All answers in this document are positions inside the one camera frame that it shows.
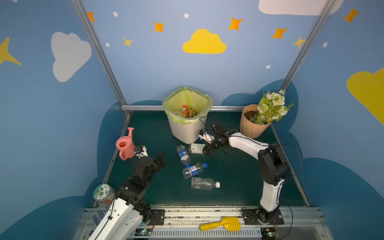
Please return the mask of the clear bottle green white label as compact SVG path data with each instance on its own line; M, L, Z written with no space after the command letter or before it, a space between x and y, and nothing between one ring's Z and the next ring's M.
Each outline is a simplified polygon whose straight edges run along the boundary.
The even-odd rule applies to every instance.
M204 150L205 146L206 146L205 144L192 143L192 144L190 144L190 153L191 154L203 154L203 150Z

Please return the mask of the clear bottle blue label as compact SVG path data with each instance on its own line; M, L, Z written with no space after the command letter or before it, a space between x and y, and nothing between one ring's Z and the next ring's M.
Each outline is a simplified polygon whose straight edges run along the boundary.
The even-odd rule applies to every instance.
M189 154L187 153L187 149L184 145L179 145L176 148L176 151L179 155L180 161L183 165L188 165L190 164L191 158Z
M195 165L187 164L182 170L184 179L190 179L204 171L208 167L207 163L196 163Z

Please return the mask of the clear bottle orange label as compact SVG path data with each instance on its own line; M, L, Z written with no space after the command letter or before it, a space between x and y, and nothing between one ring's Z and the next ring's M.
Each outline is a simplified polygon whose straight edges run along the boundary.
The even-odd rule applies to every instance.
M181 111L181 116L184 118L194 118L197 115L194 109L186 109Z

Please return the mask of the clear bottle white cap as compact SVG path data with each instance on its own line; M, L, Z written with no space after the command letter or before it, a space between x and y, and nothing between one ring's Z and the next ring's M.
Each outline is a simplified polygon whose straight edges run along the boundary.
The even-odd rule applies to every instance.
M199 178L192 177L191 188L198 190L213 190L215 188L219 189L221 187L220 182L216 182L211 178Z

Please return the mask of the white bottle red label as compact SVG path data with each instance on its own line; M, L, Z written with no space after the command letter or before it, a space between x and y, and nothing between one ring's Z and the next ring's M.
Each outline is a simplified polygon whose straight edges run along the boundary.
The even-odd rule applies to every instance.
M182 107L182 109L181 109L181 114L182 114L182 115L183 115L183 114L184 114L184 115L185 115L185 114L188 114L187 109L188 109L188 107L184 105L184 106Z

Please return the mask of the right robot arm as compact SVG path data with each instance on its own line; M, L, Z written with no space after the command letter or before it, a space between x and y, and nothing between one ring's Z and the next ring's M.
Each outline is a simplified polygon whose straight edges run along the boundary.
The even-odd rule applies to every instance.
M235 130L226 130L220 122L213 124L211 130L213 135L206 130L199 132L199 138L207 142L203 148L204 154L211 156L222 146L230 146L258 160L264 183L257 216L260 224L268 224L279 213L281 190L290 171L283 148L279 144L261 143Z

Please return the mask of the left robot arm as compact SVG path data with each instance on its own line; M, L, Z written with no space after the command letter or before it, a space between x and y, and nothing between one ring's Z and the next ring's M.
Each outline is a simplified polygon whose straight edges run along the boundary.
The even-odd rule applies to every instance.
M163 153L156 158L141 157L135 162L132 175L118 188L114 200L91 240L126 240L151 216L151 205L142 198L153 181L154 174L167 166Z

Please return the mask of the white waste bin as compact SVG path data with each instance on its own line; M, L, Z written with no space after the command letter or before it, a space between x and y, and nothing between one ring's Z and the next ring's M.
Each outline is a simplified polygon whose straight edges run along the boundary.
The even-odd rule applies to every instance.
M181 124L175 122L172 117L176 117L174 114L167 115L171 132L175 138L185 144L192 144L199 139L199 133L205 129L205 123L207 121L207 115L200 118L197 116L190 124Z

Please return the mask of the clear bottle blue label upright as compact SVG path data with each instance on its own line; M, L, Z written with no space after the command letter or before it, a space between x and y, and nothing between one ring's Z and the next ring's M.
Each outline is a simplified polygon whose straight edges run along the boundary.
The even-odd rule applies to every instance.
M190 164L191 158L189 154L187 153L187 149L184 145L179 145L176 148L176 151L179 155L180 161L183 165L188 165Z

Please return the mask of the beige ribbed flower pot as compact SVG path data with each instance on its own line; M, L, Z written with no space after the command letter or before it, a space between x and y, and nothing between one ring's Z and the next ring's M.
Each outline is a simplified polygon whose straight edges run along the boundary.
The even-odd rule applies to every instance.
M257 107L258 105L248 105L244 107L241 115L240 132L251 139L258 138L272 123L270 122L267 125L257 125L249 120L249 117L251 116L249 112L255 114L258 111Z

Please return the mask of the pink watering can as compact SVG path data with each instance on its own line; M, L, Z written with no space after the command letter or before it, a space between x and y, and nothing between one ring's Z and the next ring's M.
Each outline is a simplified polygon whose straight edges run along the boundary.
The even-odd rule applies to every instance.
M116 141L119 156L123 161L133 158L136 155L136 146L133 142L133 130L135 128L128 127L127 129L129 131L129 135L121 137Z

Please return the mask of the white artificial flowers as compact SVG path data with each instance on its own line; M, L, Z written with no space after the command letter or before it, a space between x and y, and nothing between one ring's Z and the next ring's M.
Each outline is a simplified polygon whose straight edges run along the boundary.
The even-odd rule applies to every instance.
M251 116L250 121L257 125L280 121L295 106L294 103L286 105L285 95L285 90L279 90L277 93L270 91L264 93L257 106L257 111Z

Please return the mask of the green white tape roll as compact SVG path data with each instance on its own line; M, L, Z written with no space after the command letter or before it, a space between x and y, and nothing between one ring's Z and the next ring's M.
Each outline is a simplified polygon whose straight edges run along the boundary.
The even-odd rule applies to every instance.
M116 191L108 184L101 184L97 186L93 192L95 201L102 204L111 204L114 200Z

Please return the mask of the yellow plastic shovel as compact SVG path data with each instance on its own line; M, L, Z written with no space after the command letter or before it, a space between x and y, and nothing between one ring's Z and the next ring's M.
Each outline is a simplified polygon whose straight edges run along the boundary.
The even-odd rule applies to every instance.
M241 229L241 224L237 217L223 217L220 222L201 225L200 230L207 231L217 227L224 227L227 231L239 231Z

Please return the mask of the aluminium frame back rail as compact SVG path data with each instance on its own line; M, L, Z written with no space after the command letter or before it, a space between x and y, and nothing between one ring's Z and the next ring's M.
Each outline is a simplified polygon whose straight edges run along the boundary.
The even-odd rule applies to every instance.
M245 106L213 106L211 112L241 112ZM122 111L163 111L161 105L122 105Z

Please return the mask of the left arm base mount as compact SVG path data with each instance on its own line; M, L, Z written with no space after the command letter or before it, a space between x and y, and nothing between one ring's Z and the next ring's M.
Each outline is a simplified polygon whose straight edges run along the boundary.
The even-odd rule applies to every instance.
M142 226L163 226L165 221L165 210L164 209L154 209L150 212L146 212L143 215Z

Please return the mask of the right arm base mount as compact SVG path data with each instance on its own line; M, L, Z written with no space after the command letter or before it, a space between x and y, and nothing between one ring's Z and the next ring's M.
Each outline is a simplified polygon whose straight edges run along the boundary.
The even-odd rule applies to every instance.
M280 210L267 212L265 210L241 208L245 225L283 225L284 220Z

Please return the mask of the aluminium frame right post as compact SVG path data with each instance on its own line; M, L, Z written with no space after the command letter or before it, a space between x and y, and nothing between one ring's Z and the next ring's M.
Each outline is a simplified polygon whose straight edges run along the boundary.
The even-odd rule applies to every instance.
M313 43L317 39L319 33L321 32L322 28L326 24L329 16L331 15L331 10L333 6L336 4L336 0L327 0L321 9L318 17L316 18L312 28L310 29L307 38L300 48L293 64L291 65L286 77L282 81L279 91L280 90L286 90L290 83L292 82L293 78L295 77L297 71L299 70L300 66L304 62L307 54L309 53Z

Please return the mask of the aluminium frame post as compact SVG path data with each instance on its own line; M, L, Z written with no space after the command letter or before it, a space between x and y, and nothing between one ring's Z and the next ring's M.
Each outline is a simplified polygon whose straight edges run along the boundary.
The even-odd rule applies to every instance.
M86 8L84 6L83 1L80 0L71 0L71 3L73 4L73 7L92 43L92 46L94 47L94 50L96 51L96 54L101 62L101 65L107 75L107 78L109 79L109 82L121 104L121 107L123 105L127 104L127 101L124 97L124 94L122 92L122 89L116 79L115 74L113 73L113 70L111 68L111 65L107 59L107 56L103 50L103 47L99 41L99 38L97 36L97 33L93 27L92 21L90 20L88 13L86 11Z
M327 0L321 9L318 17L316 18L312 28L310 29L307 38L300 48L293 64L291 65L286 77L282 81L279 91L280 90L286 90L290 83L292 82L293 78L295 77L297 71L299 70L300 66L304 62L307 54L309 53L313 43L317 39L319 33L321 32L322 28L326 24L329 16L331 15L331 10L333 6L336 4L336 0Z

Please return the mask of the aluminium frame left post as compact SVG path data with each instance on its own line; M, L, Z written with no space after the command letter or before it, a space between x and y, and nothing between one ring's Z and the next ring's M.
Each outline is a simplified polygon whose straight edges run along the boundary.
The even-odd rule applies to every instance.
M121 107L123 105L127 104L127 101L124 97L124 94L122 92L122 89L116 79L115 74L113 73L113 70L111 68L111 65L107 59L107 56L103 50L103 47L99 41L99 38L97 36L97 33L93 27L92 21L90 20L88 13L86 11L86 8L84 6L83 1L80 0L71 0L71 3L73 4L73 7L92 43L92 46L94 47L94 50L96 51L96 54L101 62L101 65L107 75L107 78L109 79L109 82L121 104Z

